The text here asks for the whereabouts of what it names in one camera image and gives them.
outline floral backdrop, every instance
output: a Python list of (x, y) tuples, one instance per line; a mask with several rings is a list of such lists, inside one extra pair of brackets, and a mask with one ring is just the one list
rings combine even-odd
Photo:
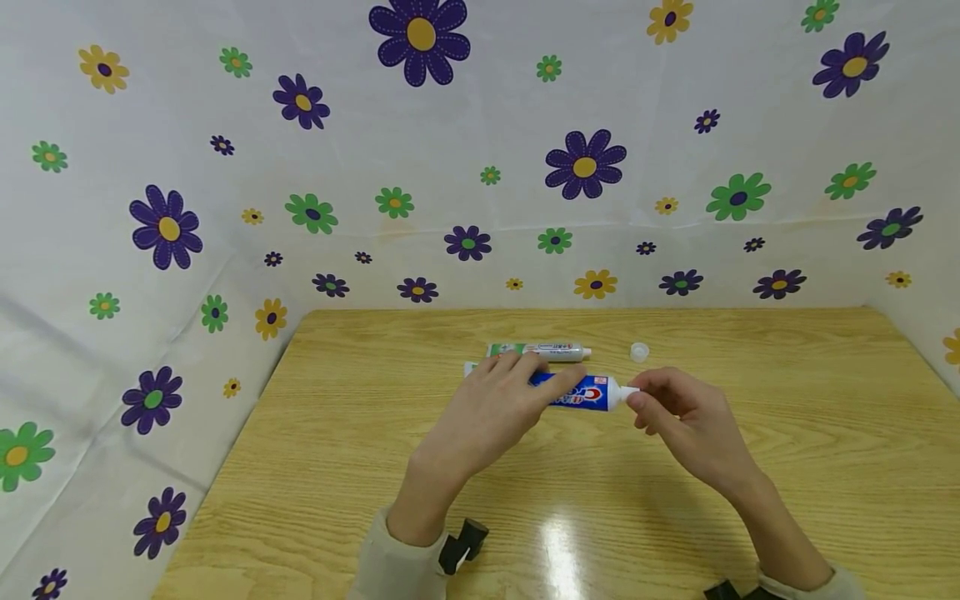
[(949, 0), (6, 17), (0, 597), (149, 597), (313, 309), (868, 304), (960, 391)]

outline hand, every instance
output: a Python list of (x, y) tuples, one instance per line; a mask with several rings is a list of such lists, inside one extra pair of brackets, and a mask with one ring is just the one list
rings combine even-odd
[(765, 479), (719, 388), (673, 367), (642, 372), (629, 385), (642, 390), (627, 398), (634, 426), (659, 434), (694, 477), (730, 501)]

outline white toothpaste tube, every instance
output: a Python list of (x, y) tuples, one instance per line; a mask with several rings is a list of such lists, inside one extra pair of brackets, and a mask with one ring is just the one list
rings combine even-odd
[(490, 344), (487, 346), (487, 356), (503, 354), (510, 350), (516, 350), (518, 354), (523, 352), (536, 352), (548, 362), (551, 363), (579, 363), (592, 354), (590, 348), (584, 348), (581, 344), (525, 344), (501, 342), (500, 344)]
[[(464, 363), (464, 377), (469, 375), (476, 366), (477, 363)], [(552, 372), (535, 372), (530, 377), (530, 385), (537, 387), (554, 374)], [(587, 375), (572, 390), (550, 402), (550, 406), (569, 406), (570, 408), (585, 408), (590, 411), (609, 413), (616, 408), (617, 404), (625, 401), (627, 396), (639, 391), (639, 388), (619, 385), (613, 377)]]

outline wooden table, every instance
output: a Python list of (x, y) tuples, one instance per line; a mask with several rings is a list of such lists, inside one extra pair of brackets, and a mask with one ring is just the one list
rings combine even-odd
[[(373, 512), (486, 343), (581, 341), (591, 372), (675, 365), (723, 387), (757, 461), (871, 598), (960, 598), (960, 403), (877, 312), (416, 310), (303, 320), (157, 589), (343, 598)], [(735, 513), (659, 439), (550, 408), (449, 515), (491, 529), (451, 598), (702, 598), (753, 588)]]

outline beige sleeve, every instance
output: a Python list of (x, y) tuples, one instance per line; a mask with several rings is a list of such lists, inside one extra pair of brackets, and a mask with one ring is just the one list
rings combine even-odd
[(867, 594), (847, 569), (831, 563), (833, 577), (820, 589), (800, 591), (760, 573), (760, 587), (783, 600), (867, 600)]
[(395, 540), (387, 511), (379, 510), (360, 546), (360, 560), (348, 600), (445, 600), (448, 577), (440, 567), (446, 531), (432, 546), (418, 548)]

